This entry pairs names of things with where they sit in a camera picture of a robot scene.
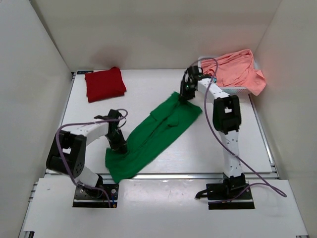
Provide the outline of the green t-shirt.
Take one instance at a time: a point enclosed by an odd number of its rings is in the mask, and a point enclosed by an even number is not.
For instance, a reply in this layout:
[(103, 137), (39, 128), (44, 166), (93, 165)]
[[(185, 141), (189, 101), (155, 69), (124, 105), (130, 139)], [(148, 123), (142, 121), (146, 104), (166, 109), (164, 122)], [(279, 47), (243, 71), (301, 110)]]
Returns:
[(202, 114), (202, 109), (181, 101), (173, 92), (129, 134), (127, 152), (107, 148), (105, 166), (115, 183), (134, 177), (180, 137)]

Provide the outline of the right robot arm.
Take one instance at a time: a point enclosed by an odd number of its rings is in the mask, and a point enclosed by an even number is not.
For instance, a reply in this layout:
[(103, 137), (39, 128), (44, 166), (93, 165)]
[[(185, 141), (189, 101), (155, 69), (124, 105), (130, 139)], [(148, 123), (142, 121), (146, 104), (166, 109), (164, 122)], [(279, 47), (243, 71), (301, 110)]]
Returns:
[(190, 66), (185, 70), (180, 86), (180, 99), (191, 100), (195, 92), (205, 94), (204, 109), (207, 109), (207, 100), (212, 101), (212, 123), (208, 121), (213, 133), (216, 131), (220, 137), (218, 141), (224, 152), (224, 174), (229, 179), (241, 177), (243, 174), (239, 156), (239, 127), (241, 125), (241, 112), (239, 98), (229, 95), (215, 83), (209, 75), (204, 75), (198, 66)]

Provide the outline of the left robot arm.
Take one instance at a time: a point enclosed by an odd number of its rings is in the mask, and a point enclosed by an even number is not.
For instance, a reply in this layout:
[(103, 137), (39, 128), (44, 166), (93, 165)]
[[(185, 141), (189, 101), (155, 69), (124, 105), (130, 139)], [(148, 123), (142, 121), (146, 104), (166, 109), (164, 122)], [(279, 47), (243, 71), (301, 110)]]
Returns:
[(76, 186), (88, 189), (101, 187), (102, 178), (85, 166), (86, 147), (105, 137), (114, 152), (127, 152), (127, 143), (119, 125), (126, 120), (128, 111), (111, 109), (106, 116), (97, 115), (92, 122), (62, 125), (56, 132), (51, 145), (46, 167), (68, 175)]

